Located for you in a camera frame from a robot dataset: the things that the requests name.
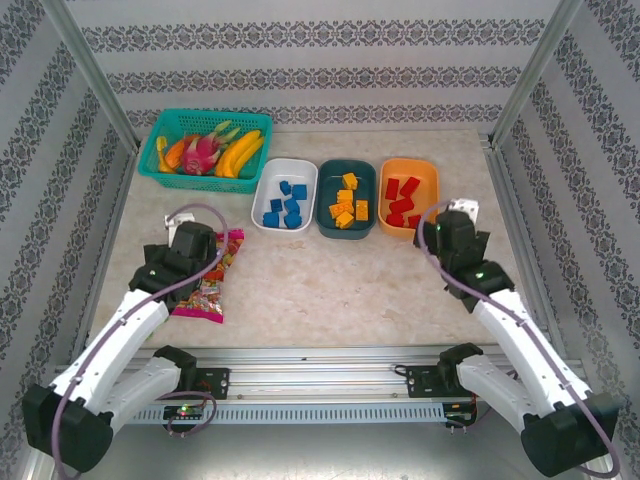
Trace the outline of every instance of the yellow cube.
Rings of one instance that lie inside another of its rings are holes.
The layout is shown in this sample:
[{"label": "yellow cube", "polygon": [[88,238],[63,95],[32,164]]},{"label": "yellow cube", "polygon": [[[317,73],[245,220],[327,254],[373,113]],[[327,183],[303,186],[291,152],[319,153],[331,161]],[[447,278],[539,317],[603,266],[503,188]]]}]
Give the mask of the yellow cube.
[{"label": "yellow cube", "polygon": [[356,200],[356,220],[359,222],[366,222],[367,220],[369,220],[369,202],[368,201]]},{"label": "yellow cube", "polygon": [[338,190],[338,203],[353,202],[353,190]]},{"label": "yellow cube", "polygon": [[349,212],[343,212],[338,216],[338,218],[336,218],[336,227],[344,230],[345,228],[349,228],[351,225],[353,225],[354,221],[355,218],[353,218],[353,215],[351,215]]},{"label": "yellow cube", "polygon": [[348,212],[353,214],[353,204],[352,203],[336,203],[335,205],[329,206],[329,213],[331,214],[331,218],[334,220],[340,216],[341,213]]},{"label": "yellow cube", "polygon": [[342,176],[342,185],[347,190],[356,190],[358,188],[358,179],[353,173],[345,173]]}]

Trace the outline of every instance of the basket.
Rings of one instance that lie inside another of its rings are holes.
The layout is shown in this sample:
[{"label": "basket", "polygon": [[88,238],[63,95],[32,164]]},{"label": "basket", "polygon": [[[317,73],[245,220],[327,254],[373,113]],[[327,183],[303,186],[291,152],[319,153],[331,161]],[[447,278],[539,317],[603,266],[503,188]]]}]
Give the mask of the basket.
[{"label": "basket", "polygon": [[[207,135],[220,122],[231,120],[229,128],[240,127],[236,138],[240,138],[251,130],[260,130],[264,136],[264,144],[247,164],[242,168],[239,178],[220,178],[211,175],[201,177],[195,175],[174,175],[158,172],[158,152],[156,140],[159,136],[167,137],[169,145],[182,139],[185,135],[197,133]],[[203,190],[206,192],[253,193],[256,190],[262,169],[267,161],[267,151],[271,143],[271,118],[255,113],[214,112],[211,110],[170,109],[160,114],[151,130],[145,145],[138,172],[140,175],[153,178],[163,187]]]}]

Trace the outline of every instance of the floor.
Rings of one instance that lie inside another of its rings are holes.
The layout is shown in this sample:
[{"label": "floor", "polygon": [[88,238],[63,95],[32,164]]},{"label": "floor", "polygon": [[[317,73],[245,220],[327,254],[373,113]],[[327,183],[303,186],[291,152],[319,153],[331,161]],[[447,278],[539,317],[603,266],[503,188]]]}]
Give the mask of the floor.
[{"label": "floor", "polygon": [[[478,227],[491,232],[487,257],[520,279],[475,131],[276,133],[269,158],[316,164],[358,158],[380,172],[394,156],[421,158],[439,170],[441,198],[480,202]],[[163,216],[188,202],[218,208],[245,243],[223,286],[224,324],[171,317],[147,340],[149,348],[425,345],[494,343],[489,332],[451,296],[411,243],[376,226],[361,241],[323,237],[315,224],[299,238],[260,232],[251,222],[252,195],[165,189],[137,173],[131,184],[107,269],[92,337],[117,309],[143,264],[142,245],[166,241]],[[216,228],[213,216],[194,212]]]}]

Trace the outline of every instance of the dragon fruit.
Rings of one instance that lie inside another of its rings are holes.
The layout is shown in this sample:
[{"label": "dragon fruit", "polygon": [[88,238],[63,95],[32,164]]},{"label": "dragon fruit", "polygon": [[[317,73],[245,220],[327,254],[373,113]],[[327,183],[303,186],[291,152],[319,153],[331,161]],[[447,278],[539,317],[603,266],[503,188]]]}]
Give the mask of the dragon fruit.
[{"label": "dragon fruit", "polygon": [[198,142],[198,146],[197,146],[198,153],[200,155],[212,155],[218,149],[220,149],[220,147],[226,145],[231,140],[233,140],[233,137],[235,137],[240,131],[239,127],[234,128],[233,130],[231,130],[229,133],[225,135],[220,135],[220,132],[222,132],[225,128],[227,128],[230,123],[231,123],[230,120],[226,122],[222,122],[220,125],[218,125],[215,128],[213,132],[211,132],[206,137],[202,137],[202,139]]},{"label": "dragon fruit", "polygon": [[198,150],[198,145],[205,137],[193,140],[182,154],[182,169],[188,175],[204,175],[215,167],[220,157],[220,149],[202,155]]}]

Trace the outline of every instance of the plastic wrapper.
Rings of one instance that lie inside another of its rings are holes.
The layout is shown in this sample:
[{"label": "plastic wrapper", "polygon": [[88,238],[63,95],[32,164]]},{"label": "plastic wrapper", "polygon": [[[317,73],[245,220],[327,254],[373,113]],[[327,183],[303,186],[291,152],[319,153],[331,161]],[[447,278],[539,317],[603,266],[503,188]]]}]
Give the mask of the plastic wrapper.
[{"label": "plastic wrapper", "polygon": [[[217,248],[222,248],[222,237],[222,233],[216,236]],[[189,300],[178,304],[172,315],[206,318],[216,323],[224,321],[221,302],[222,284],[225,273],[235,260],[242,242],[244,242],[244,230],[229,231],[229,244],[222,260],[203,277],[200,288],[191,294]]]}]

